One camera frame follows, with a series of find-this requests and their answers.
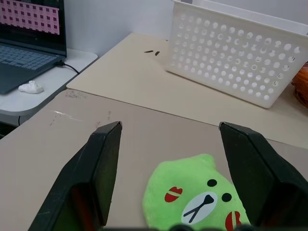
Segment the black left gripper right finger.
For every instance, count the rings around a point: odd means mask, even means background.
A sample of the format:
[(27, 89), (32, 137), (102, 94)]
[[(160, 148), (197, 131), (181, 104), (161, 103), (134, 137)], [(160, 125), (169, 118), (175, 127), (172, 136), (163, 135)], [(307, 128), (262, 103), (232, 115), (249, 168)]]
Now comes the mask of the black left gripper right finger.
[(308, 181), (258, 132), (228, 122), (219, 130), (231, 179), (249, 225), (308, 228)]

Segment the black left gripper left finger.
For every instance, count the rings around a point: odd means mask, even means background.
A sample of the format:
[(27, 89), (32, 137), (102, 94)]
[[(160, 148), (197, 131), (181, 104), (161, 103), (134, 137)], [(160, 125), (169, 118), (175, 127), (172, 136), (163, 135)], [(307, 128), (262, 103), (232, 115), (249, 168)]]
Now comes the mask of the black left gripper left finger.
[(28, 231), (99, 231), (113, 196), (122, 123), (97, 128), (65, 164)]

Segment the green plush frog toy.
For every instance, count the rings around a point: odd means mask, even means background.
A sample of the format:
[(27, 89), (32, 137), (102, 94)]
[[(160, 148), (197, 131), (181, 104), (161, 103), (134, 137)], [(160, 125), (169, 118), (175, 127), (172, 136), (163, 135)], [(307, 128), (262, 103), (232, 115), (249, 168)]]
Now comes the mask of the green plush frog toy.
[(250, 223), (235, 186), (209, 154), (160, 163), (148, 180), (142, 209), (147, 226), (160, 231), (180, 224), (195, 231), (234, 231)]

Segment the white side table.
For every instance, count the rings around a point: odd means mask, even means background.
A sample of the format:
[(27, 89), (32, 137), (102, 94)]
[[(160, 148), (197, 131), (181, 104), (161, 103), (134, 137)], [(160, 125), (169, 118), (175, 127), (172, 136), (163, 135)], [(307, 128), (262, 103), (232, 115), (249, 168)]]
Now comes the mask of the white side table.
[(0, 95), (0, 122), (17, 126), (18, 119), (24, 121), (30, 118), (97, 58), (98, 55), (94, 53), (68, 49), (65, 63), (74, 67), (76, 71), (68, 66), (54, 67), (35, 78), (34, 81), (44, 89), (39, 94), (28, 94), (15, 89), (6, 95)]

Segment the crumpled white tissue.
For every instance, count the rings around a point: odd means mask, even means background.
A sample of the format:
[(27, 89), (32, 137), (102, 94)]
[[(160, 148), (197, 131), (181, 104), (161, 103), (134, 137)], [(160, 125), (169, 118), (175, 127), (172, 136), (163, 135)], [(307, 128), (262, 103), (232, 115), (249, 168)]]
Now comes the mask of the crumpled white tissue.
[(29, 81), (28, 83), (19, 86), (18, 90), (28, 94), (40, 94), (44, 91), (44, 88), (35, 81)]

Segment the white perforated plastic basket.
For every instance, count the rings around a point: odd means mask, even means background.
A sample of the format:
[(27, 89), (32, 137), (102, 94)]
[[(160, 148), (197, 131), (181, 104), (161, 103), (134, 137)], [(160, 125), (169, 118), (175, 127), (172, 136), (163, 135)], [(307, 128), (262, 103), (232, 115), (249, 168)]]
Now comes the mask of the white perforated plastic basket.
[(174, 1), (166, 70), (270, 108), (308, 61), (308, 25), (207, 0)]

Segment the dark grey laptop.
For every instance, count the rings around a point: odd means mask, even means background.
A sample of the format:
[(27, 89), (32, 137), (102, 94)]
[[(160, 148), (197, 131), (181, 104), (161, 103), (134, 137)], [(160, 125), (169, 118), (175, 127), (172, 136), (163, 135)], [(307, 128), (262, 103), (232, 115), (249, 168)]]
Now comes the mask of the dark grey laptop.
[(0, 0), (0, 94), (66, 57), (64, 0)]

